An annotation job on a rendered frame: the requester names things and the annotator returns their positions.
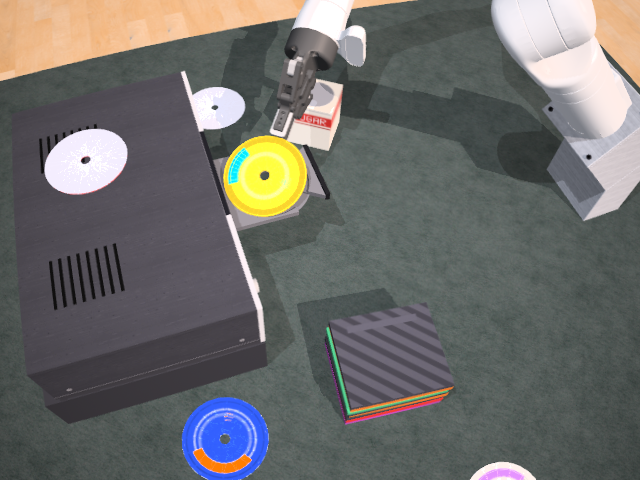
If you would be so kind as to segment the blue cd with orange label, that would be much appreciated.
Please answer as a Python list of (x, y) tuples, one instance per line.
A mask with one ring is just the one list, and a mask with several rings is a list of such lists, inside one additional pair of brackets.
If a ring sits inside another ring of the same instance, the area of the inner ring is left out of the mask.
[[(228, 444), (220, 437), (230, 436)], [(192, 469), (208, 480), (241, 480), (263, 461), (268, 430), (260, 413), (235, 398), (217, 398), (199, 406), (189, 417), (182, 447)]]

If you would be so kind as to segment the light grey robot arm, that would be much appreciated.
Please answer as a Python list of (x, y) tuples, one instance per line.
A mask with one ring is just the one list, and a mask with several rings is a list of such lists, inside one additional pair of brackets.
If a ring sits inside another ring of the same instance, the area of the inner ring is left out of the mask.
[[(362, 66), (365, 30), (360, 26), (345, 30), (353, 3), (305, 0), (292, 30), (304, 27), (328, 35), (337, 43), (337, 53)], [(632, 102), (594, 36), (592, 0), (492, 0), (491, 16), (506, 50), (577, 134), (601, 139), (620, 128)]]

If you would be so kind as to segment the yellow-labelled cd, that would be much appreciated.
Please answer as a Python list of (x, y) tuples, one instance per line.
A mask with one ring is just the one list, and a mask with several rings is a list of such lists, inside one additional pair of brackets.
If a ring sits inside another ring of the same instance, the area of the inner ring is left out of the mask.
[[(268, 171), (268, 180), (260, 173)], [(280, 214), (301, 196), (307, 178), (305, 161), (290, 142), (260, 136), (241, 144), (224, 170), (224, 187), (241, 211), (261, 217)]]

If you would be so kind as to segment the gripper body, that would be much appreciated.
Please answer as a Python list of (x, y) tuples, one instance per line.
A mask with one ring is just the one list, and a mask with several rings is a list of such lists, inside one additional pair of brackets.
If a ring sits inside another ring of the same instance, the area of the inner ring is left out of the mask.
[(289, 59), (303, 58), (298, 86), (300, 90), (309, 69), (314, 70), (313, 77), (315, 77), (317, 71), (325, 71), (332, 67), (338, 45), (331, 37), (320, 31), (298, 27), (291, 31), (284, 51)]

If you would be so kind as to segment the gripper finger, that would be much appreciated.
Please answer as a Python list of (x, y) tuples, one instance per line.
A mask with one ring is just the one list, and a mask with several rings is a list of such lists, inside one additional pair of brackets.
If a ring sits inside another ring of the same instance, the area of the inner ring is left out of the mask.
[[(280, 138), (284, 138), (286, 136), (293, 117), (293, 113), (291, 112), (295, 112), (299, 100), (304, 98), (307, 87), (313, 79), (314, 70), (309, 69), (302, 88), (298, 90), (303, 68), (303, 62), (301, 62), (302, 59), (303, 58), (301, 57), (297, 57), (297, 59), (294, 60), (288, 58), (285, 58), (284, 60), (277, 93), (277, 100), (279, 100), (277, 107), (280, 109), (278, 109), (276, 113), (270, 130), (273, 136)], [(292, 89), (288, 88), (287, 85), (292, 86)]]
[(290, 133), (291, 133), (292, 127), (294, 125), (295, 119), (299, 119), (300, 120), (302, 118), (302, 116), (305, 113), (307, 107), (309, 106), (310, 102), (312, 101), (313, 94), (311, 94), (311, 90), (314, 89), (315, 84), (316, 84), (316, 80), (317, 80), (317, 78), (313, 77), (312, 81), (309, 83), (309, 85), (307, 87), (307, 90), (306, 90), (306, 93), (304, 95), (304, 98), (299, 100), (295, 112), (294, 113), (291, 112), (291, 113), (293, 113), (293, 117), (292, 117), (292, 120), (290, 122), (289, 128), (287, 130), (286, 136), (284, 138), (282, 138), (282, 139), (288, 141), (288, 138), (290, 136)]

